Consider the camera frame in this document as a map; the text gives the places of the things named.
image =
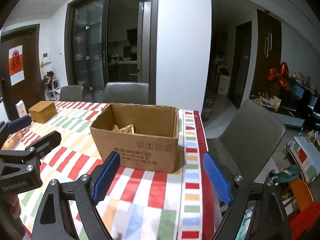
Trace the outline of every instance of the gripper logo text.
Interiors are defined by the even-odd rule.
[[[6,190],[9,190],[9,189],[13,189],[13,188],[17,188],[17,187],[22,187],[22,186],[26,186],[28,185],[26,181],[23,181],[23,182],[20,182],[18,184],[12,184],[12,185],[9,185],[7,187],[2,187],[2,190],[3,191],[6,191]]]

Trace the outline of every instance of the kitchen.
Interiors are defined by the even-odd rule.
[[[107,24],[109,82],[142,80],[137,54],[139,9],[143,6],[142,4],[139,7],[139,4],[144,1],[146,0],[109,1]]]

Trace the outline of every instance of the brown door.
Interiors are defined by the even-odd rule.
[[[15,104],[20,100],[23,100],[27,111],[34,104],[45,100],[44,90],[41,86],[38,38],[39,25],[1,36],[0,75],[4,107],[9,120],[19,118]],[[21,76],[21,72],[19,72],[19,75],[12,76],[13,73],[21,70],[21,67],[23,67],[23,75]]]
[[[258,49],[251,94],[270,92],[269,69],[279,68],[281,61],[281,22],[257,10]]]
[[[231,72],[228,97],[239,109],[247,82],[251,53],[252,23],[246,22],[236,27],[235,54]]]

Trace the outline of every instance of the gray chair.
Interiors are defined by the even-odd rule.
[[[270,111],[248,99],[220,137],[207,139],[208,150],[234,175],[254,181],[284,133],[285,126]]]
[[[73,85],[61,88],[60,101],[67,102],[82,102],[83,101],[83,86]]]
[[[149,105],[149,84],[141,82],[109,82],[104,90],[103,102]]]

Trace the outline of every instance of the blue gripper pad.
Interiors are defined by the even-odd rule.
[[[204,154],[203,166],[219,200],[224,202],[226,205],[230,205],[233,200],[230,193],[230,184],[208,153]]]
[[[10,121],[7,124],[7,131],[11,134],[22,130],[23,128],[28,127],[29,125],[31,125],[31,117],[29,115],[25,115],[17,120],[14,121]]]
[[[111,183],[120,167],[119,153],[115,152],[113,156],[110,155],[109,157],[111,158],[108,157],[103,164],[95,167],[91,173],[93,177],[91,182],[94,183],[93,185],[90,185],[90,188],[92,188],[91,199],[95,205],[104,200],[104,198],[106,197]],[[95,179],[94,176],[97,171],[99,171],[100,176]]]

